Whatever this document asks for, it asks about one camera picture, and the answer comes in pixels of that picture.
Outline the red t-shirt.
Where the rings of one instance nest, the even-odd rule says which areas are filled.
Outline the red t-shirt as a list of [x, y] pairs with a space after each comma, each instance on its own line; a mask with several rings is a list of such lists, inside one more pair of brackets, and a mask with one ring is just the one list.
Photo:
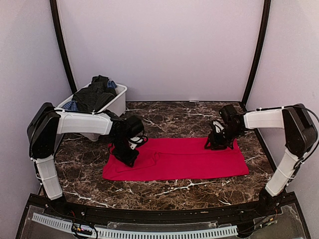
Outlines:
[[235, 142], [233, 149], [205, 149], [206, 139], [150, 138], [138, 148], [139, 155], [128, 167], [110, 156], [102, 177], [112, 181], [215, 179], [248, 175], [244, 156]]

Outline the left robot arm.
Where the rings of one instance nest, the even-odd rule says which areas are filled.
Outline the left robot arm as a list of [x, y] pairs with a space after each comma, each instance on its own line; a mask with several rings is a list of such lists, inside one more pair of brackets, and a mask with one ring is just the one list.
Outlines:
[[139, 152], [134, 137], [144, 131], [142, 121], [131, 116], [122, 119], [110, 110], [99, 113], [82, 113], [56, 108], [44, 103], [27, 128], [29, 157], [35, 164], [39, 181], [42, 183], [51, 209], [59, 217], [70, 213], [70, 205], [60, 197], [63, 195], [54, 164], [55, 142], [59, 134], [93, 133], [108, 135], [113, 150], [111, 153], [120, 162], [133, 167]]

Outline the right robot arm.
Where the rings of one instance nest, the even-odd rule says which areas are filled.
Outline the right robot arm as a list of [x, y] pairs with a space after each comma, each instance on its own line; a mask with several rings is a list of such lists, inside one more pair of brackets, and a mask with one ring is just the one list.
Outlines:
[[301, 165], [319, 145], [319, 134], [312, 117], [315, 113], [303, 104], [259, 108], [239, 113], [233, 105], [219, 110], [222, 120], [212, 120], [211, 132], [205, 148], [211, 150], [233, 149], [234, 141], [245, 131], [256, 128], [281, 128], [285, 132], [285, 152], [274, 175], [264, 190], [271, 197], [278, 196], [294, 180]]

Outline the black front rail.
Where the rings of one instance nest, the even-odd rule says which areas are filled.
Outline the black front rail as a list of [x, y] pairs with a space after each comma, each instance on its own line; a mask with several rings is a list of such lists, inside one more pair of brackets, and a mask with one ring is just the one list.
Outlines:
[[40, 212], [52, 216], [93, 225], [107, 225], [109, 222], [133, 224], [218, 222], [221, 225], [226, 223], [250, 223], [254, 219], [266, 215], [280, 216], [284, 212], [284, 206], [291, 206], [295, 211], [300, 209], [294, 193], [285, 193], [279, 205], [266, 211], [262, 211], [257, 205], [258, 202], [254, 201], [239, 205], [196, 210], [143, 211], [86, 206], [67, 202], [64, 198], [48, 202], [43, 196], [30, 194], [22, 216], [25, 218], [31, 211], [31, 207], [35, 207]]

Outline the black frame post right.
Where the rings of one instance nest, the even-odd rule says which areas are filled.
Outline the black frame post right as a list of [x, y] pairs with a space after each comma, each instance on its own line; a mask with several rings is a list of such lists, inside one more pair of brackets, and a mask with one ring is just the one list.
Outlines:
[[250, 73], [248, 76], [247, 84], [245, 87], [245, 91], [241, 100], [242, 107], [246, 107], [248, 103], [248, 100], [253, 88], [254, 80], [257, 74], [257, 70], [258, 70], [258, 66], [259, 66], [259, 62], [260, 62], [260, 58], [261, 58], [262, 50], [264, 46], [264, 41], [266, 37], [266, 31], [267, 31], [268, 20], [270, 15], [270, 8], [271, 8], [271, 0], [264, 0], [261, 24], [260, 24], [257, 43], [256, 43], [256, 49], [255, 49]]

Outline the black frame post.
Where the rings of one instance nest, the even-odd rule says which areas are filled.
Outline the black frame post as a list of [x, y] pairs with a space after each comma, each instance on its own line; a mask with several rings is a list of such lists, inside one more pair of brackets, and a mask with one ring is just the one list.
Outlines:
[[77, 87], [76, 83], [72, 74], [71, 66], [69, 63], [67, 51], [66, 51], [66, 46], [63, 38], [63, 33], [62, 33], [62, 27], [61, 27], [61, 22], [60, 22], [60, 17], [59, 17], [59, 10], [58, 10], [58, 1], [57, 0], [50, 0], [50, 9], [51, 9], [51, 15], [52, 15], [52, 20], [53, 20], [53, 25], [54, 25], [54, 30], [55, 30], [55, 35], [56, 35], [56, 40], [58, 43], [58, 48], [61, 56], [61, 60], [63, 63], [64, 71], [67, 77], [67, 82], [69, 85], [69, 88], [72, 93], [77, 92]]
[[262, 50], [264, 46], [264, 41], [266, 37], [266, 31], [267, 31], [268, 20], [270, 15], [270, 8], [271, 8], [271, 0], [264, 0], [261, 24], [260, 24], [257, 43], [256, 43], [256, 49], [255, 49], [250, 73], [248, 76], [247, 84], [245, 87], [245, 91], [241, 100], [242, 107], [246, 107], [248, 103], [248, 100], [253, 88], [254, 80], [257, 74], [257, 70], [258, 70], [258, 66], [259, 66], [259, 62], [260, 62], [260, 58], [261, 58]]

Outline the black frame post left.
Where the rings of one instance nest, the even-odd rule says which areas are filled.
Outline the black frame post left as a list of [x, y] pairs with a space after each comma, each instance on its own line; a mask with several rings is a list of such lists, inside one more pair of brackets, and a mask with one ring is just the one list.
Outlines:
[[60, 22], [60, 17], [59, 17], [59, 10], [58, 10], [58, 1], [57, 0], [50, 0], [50, 9], [51, 9], [51, 15], [52, 15], [52, 20], [53, 20], [53, 25], [54, 25], [54, 30], [55, 30], [55, 35], [56, 35], [56, 40], [58, 43], [58, 48], [61, 56], [61, 60], [63, 63], [64, 71], [67, 77], [67, 82], [69, 85], [69, 88], [72, 93], [77, 92], [77, 87], [76, 83], [72, 74], [71, 66], [69, 63], [67, 51], [66, 51], [66, 46], [63, 38], [63, 33], [62, 33], [62, 27], [61, 27], [61, 22]]

